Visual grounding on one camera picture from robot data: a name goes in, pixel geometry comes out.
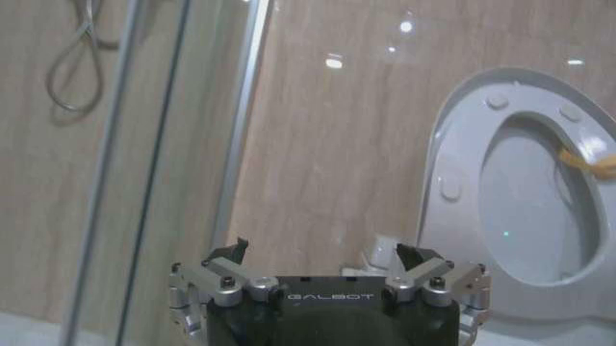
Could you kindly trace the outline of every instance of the toilet bowl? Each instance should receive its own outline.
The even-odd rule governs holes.
[[[418,246],[490,268],[478,345],[616,343],[616,180],[559,161],[616,154],[616,125],[568,84],[500,68],[449,96],[426,158]]]

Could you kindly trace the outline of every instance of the logo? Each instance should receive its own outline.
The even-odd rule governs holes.
[[[360,299],[370,300],[374,294],[289,294],[290,301],[358,301]]]

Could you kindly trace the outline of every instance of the glass shower door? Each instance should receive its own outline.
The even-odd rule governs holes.
[[[182,345],[167,276],[229,222],[262,0],[131,2],[63,345]]]

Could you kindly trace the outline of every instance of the metal bracket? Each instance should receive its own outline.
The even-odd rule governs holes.
[[[474,343],[490,307],[492,279],[484,265],[454,266],[450,261],[433,257],[402,276],[388,277],[385,285],[396,303],[412,301],[418,289],[424,301],[432,306],[446,307],[456,299],[461,304],[458,345]]]
[[[253,300],[267,302],[278,285],[277,278],[251,275],[225,257],[199,267],[176,263],[170,274],[170,317],[182,327],[187,344],[207,345],[204,307],[211,300],[221,307],[233,307],[242,302],[246,289]]]
[[[456,266],[444,276],[424,283],[424,301],[437,307],[449,306],[453,299],[460,307],[458,345],[470,346],[477,330],[489,317],[492,277],[484,265],[472,263]]]
[[[449,269],[446,261],[433,257],[410,269],[404,275],[396,277],[389,276],[385,279],[385,289],[394,297],[394,302],[406,303],[412,301],[414,292],[421,288],[424,282],[432,277],[445,274]]]

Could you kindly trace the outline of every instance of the robotic hand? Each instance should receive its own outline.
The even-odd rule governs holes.
[[[242,266],[247,241],[200,266],[176,263],[170,311],[190,346],[468,346],[488,318],[485,266],[397,246],[405,274],[263,277]]]

